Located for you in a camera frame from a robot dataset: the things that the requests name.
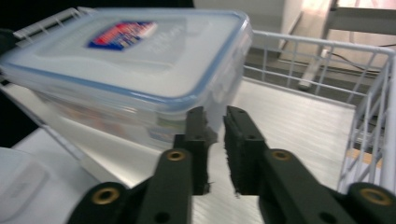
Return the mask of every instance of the plastic food container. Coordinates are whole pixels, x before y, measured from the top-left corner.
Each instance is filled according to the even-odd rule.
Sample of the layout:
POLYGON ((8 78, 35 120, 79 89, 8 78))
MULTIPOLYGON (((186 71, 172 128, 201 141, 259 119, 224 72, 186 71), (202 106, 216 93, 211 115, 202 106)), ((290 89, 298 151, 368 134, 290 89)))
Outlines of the plastic food container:
POLYGON ((219 129, 251 38, 243 12, 102 8, 11 51, 0 66, 67 119, 166 148, 196 106, 219 129))

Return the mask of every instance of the container label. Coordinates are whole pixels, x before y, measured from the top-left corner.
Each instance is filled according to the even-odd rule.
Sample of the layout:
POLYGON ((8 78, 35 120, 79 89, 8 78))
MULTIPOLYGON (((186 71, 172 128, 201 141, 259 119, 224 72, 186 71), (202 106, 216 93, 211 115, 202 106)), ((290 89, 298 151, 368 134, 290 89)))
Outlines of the container label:
POLYGON ((95 49, 127 49, 150 36, 156 29, 153 21, 121 21, 96 35, 88 44, 95 49))

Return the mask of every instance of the white plastic container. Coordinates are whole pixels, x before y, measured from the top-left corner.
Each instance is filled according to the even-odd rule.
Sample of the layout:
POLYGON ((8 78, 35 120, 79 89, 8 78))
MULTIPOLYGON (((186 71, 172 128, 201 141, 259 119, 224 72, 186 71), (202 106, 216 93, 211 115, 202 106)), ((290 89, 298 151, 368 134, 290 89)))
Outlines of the white plastic container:
POLYGON ((103 8, 11 51, 0 66, 68 119, 170 147, 196 106, 219 129, 251 38, 242 12, 103 8))

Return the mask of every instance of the white surface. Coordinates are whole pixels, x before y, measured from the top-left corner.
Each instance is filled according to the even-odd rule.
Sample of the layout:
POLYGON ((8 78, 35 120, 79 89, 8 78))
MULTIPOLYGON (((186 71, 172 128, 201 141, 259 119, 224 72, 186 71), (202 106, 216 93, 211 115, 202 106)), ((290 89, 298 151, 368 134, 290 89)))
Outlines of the white surface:
MULTIPOLYGON (((21 87, 10 87, 8 92, 34 112, 41 111, 43 116, 40 117, 52 128, 101 164, 99 167, 92 163, 86 165, 92 173, 105 168, 113 174, 112 178, 129 186, 153 173, 161 151, 140 147, 77 123, 64 123, 49 116, 44 105, 21 87)), ((233 105, 249 113, 270 147, 295 153, 321 183, 335 189, 354 113, 350 105, 281 90, 249 79, 243 81, 233 105)), ((219 133, 220 143, 210 149, 212 193, 194 197, 194 223, 262 223, 256 197, 236 199, 233 195, 222 136, 223 131, 219 133)))
POLYGON ((99 184, 42 129, 33 132, 14 149, 32 155, 49 176, 21 212, 2 224, 63 224, 83 194, 99 184))
POLYGON ((29 154, 0 147, 0 222, 29 203, 45 177, 46 170, 29 154))
MULTIPOLYGON (((303 0, 194 0, 197 8, 237 9, 246 12, 254 30, 289 34, 300 17, 303 0)), ((262 49, 263 39, 255 36, 253 47, 262 49)), ((281 48, 283 43, 265 40, 267 46, 281 48)))
MULTIPOLYGON (((151 101, 155 97, 170 97, 183 102, 185 99, 181 97, 202 94, 196 92, 196 88, 204 77, 209 76, 205 86, 212 84, 212 78, 217 75, 213 70, 216 66, 210 67, 213 62, 220 64, 227 55, 242 53, 239 49, 249 47, 242 38, 250 33, 247 19, 246 14, 232 11, 98 9, 37 43, 15 51, 14 55, 6 57, 2 69, 9 79, 22 86, 21 79, 30 79, 38 84, 42 82, 41 89, 45 90, 47 82, 42 79, 49 77, 33 75, 51 72, 112 86, 95 87, 106 88, 106 91, 122 88, 124 94, 135 91, 136 96, 147 95, 151 101), (87 48, 98 34, 120 21, 155 21, 157 29, 152 36, 122 51, 87 48), (18 65, 35 71, 21 70, 16 67, 18 65)), ((54 77, 52 82, 58 82, 56 86, 61 93, 72 88, 63 83, 63 78, 47 75, 54 77)), ((79 89, 69 91, 72 94, 79 89)))

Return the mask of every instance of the food storage box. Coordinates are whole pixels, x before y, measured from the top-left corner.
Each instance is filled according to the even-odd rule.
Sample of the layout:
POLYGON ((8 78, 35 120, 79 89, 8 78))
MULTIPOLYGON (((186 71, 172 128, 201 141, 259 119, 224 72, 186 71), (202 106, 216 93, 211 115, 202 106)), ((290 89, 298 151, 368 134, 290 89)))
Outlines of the food storage box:
POLYGON ((196 106, 219 129, 251 38, 243 12, 102 8, 11 51, 0 66, 67 119, 170 147, 196 106))

